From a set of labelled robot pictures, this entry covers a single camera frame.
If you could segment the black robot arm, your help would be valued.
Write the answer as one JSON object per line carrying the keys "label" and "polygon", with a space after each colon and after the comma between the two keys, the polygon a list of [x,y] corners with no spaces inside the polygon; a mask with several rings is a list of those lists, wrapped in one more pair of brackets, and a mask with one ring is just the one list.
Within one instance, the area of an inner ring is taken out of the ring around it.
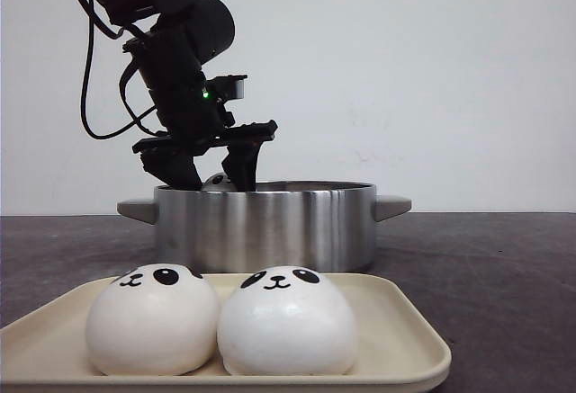
{"label": "black robot arm", "polygon": [[169,187],[199,190],[203,183],[194,158],[213,147],[226,147],[222,167],[241,192],[256,189],[261,145],[273,139],[274,121],[238,126],[226,110],[243,96],[245,76],[208,79],[202,66],[234,40],[235,24],[220,0],[78,0],[91,30],[117,40],[131,61],[119,81],[119,92],[139,73],[164,130],[149,130],[132,148],[143,168]]}

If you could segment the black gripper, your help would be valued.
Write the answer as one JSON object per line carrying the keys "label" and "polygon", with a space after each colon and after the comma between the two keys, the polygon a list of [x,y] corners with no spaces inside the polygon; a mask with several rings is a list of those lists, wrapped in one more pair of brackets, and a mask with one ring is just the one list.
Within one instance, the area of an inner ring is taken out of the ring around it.
{"label": "black gripper", "polygon": [[[222,168],[239,192],[256,190],[257,159],[261,142],[275,137],[270,120],[237,126],[225,104],[209,96],[201,63],[186,34],[177,29],[148,32],[122,46],[156,106],[165,136],[138,142],[133,150],[177,147],[200,156],[212,147],[228,146]],[[190,156],[183,152],[151,149],[140,154],[143,168],[172,189],[200,189],[203,185]]]}

